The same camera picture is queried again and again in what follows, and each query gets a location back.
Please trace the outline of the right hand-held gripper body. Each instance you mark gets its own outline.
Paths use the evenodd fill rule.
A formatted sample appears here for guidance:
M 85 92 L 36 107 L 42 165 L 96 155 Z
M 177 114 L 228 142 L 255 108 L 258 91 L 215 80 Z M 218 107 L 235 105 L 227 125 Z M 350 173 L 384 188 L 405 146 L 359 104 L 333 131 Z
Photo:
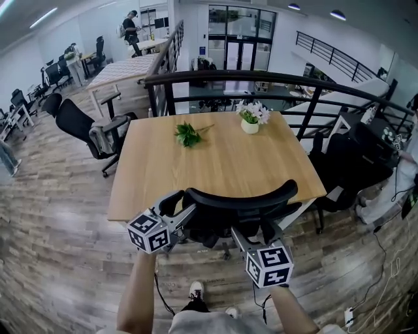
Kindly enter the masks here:
M 243 240 L 240 250 L 246 261 L 246 273 L 256 287 L 268 288 L 289 282 L 294 263 L 290 248 L 281 240 L 269 246 Z

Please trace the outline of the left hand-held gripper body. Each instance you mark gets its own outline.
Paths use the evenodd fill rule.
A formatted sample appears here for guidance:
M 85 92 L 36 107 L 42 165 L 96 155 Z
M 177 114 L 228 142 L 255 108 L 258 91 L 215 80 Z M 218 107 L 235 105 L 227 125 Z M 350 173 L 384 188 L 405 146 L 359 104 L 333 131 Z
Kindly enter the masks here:
M 158 216 L 151 208 L 140 213 L 127 224 L 130 242 L 147 254 L 169 253 L 180 239 L 176 232 L 170 233 L 169 217 Z

